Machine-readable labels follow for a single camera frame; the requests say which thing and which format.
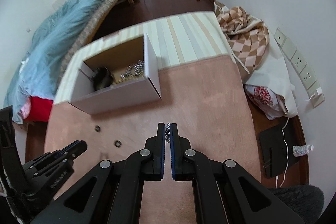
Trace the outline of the black flat case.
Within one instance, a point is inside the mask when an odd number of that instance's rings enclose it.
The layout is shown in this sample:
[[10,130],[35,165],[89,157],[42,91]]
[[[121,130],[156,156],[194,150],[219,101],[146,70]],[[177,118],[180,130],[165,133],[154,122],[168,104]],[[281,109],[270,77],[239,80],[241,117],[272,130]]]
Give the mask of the black flat case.
[[263,167],[266,178],[276,177],[284,173],[286,166],[291,167],[299,161],[293,156],[293,146],[297,138],[283,124],[278,124],[259,135]]

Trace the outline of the striped table cloth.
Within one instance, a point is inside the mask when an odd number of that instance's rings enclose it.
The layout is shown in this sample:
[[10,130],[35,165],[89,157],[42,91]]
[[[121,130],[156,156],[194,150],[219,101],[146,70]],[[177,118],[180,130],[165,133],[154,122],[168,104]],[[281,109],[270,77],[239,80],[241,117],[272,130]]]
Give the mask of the striped table cloth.
[[190,12],[150,20],[99,38],[78,50],[59,84],[54,104],[70,101],[84,60],[141,34],[149,37],[159,69],[219,55],[233,56],[214,12]]

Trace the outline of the white charger plug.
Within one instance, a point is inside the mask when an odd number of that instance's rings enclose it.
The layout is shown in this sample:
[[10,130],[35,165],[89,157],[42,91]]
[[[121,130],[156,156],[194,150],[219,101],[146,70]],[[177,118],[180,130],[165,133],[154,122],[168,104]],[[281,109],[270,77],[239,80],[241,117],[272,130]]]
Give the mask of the white charger plug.
[[310,99],[317,98],[323,94],[322,88],[316,88],[314,93],[310,96]]

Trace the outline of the checkered mattress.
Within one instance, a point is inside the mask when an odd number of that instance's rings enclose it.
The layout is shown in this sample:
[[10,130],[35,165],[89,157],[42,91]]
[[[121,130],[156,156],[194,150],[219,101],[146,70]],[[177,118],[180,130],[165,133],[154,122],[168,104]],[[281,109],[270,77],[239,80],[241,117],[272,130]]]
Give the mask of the checkered mattress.
[[112,10],[112,7],[118,1],[119,0],[104,0],[100,4],[100,6],[96,10],[94,10],[94,13],[90,17],[90,20],[85,25],[82,32],[80,32],[79,36],[72,44],[71,48],[62,59],[62,63],[60,66],[60,73],[57,79],[57,85],[60,84],[73,55],[78,50],[80,50],[80,48],[89,44],[93,40],[93,37],[96,34],[97,30],[99,29],[100,25],[102,24],[103,20],[106,18],[110,10]]

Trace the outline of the red white patterned bag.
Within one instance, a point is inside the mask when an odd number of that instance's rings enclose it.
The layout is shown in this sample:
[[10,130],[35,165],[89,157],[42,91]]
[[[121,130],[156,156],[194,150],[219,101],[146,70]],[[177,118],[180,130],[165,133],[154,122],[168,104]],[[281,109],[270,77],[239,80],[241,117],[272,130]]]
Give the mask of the red white patterned bag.
[[244,85],[249,99],[260,108],[269,120],[288,114],[284,98],[264,86]]

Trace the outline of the white plastic bottle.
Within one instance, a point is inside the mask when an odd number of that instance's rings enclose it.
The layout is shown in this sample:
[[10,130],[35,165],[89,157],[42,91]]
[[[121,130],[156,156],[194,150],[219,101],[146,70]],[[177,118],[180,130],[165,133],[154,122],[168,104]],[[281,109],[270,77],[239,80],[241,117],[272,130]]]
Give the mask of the white plastic bottle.
[[306,144],[302,146],[293,146],[293,156],[294,157],[301,157],[304,155],[309,154],[314,150],[314,145]]

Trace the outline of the black smart band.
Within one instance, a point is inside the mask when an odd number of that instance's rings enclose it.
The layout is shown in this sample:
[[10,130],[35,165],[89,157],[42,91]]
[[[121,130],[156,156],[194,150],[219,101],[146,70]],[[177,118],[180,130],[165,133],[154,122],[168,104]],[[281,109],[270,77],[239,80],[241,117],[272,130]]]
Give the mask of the black smart band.
[[106,67],[98,67],[92,77],[94,91],[107,88],[112,85],[114,77]]

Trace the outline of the white cardboard box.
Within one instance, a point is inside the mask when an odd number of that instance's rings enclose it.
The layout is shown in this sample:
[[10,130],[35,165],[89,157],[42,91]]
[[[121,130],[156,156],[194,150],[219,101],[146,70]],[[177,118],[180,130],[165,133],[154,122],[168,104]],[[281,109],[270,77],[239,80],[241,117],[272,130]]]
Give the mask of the white cardboard box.
[[[108,68],[114,81],[111,86],[94,91],[92,77],[98,67]],[[84,60],[70,104],[96,115],[161,98],[157,56],[147,34],[141,34]]]

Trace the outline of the white wall socket strip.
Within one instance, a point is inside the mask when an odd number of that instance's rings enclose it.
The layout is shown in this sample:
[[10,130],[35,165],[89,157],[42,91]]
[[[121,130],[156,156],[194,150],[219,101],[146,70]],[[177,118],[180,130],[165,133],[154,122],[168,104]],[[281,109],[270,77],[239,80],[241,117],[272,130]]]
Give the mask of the white wall socket strip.
[[317,98],[310,99],[310,96],[314,93],[315,89],[321,87],[321,85],[313,68],[306,61],[301,51],[294,45],[291,39],[280,30],[280,28],[276,29],[273,36],[280,47],[280,50],[282,50],[301,80],[309,97],[307,101],[311,103],[313,108],[322,104],[325,100],[324,94]]

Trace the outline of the red bed sheet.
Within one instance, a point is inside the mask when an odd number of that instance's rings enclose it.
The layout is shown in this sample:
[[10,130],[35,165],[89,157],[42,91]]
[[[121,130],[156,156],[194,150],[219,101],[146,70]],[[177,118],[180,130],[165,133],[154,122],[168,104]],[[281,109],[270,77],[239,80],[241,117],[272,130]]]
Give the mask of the red bed sheet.
[[29,100],[30,110],[24,121],[48,122],[54,101],[40,97],[30,97]]

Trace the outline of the light blue duvet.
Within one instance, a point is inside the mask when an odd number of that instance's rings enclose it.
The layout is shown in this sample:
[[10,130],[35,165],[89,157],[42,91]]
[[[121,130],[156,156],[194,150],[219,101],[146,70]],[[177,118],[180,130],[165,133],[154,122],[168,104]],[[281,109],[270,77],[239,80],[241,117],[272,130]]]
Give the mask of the light blue duvet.
[[68,0],[36,29],[4,100],[13,122],[23,124],[22,107],[30,97],[54,100],[62,60],[106,0]]

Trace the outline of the checkered beige blanket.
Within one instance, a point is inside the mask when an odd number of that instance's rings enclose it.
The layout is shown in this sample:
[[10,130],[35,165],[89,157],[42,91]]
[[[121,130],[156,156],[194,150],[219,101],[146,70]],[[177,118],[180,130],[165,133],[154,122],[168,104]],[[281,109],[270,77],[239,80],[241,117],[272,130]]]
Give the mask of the checkered beige blanket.
[[215,15],[231,48],[242,79],[248,78],[261,64],[269,46],[265,23],[240,6],[228,8],[214,2]]

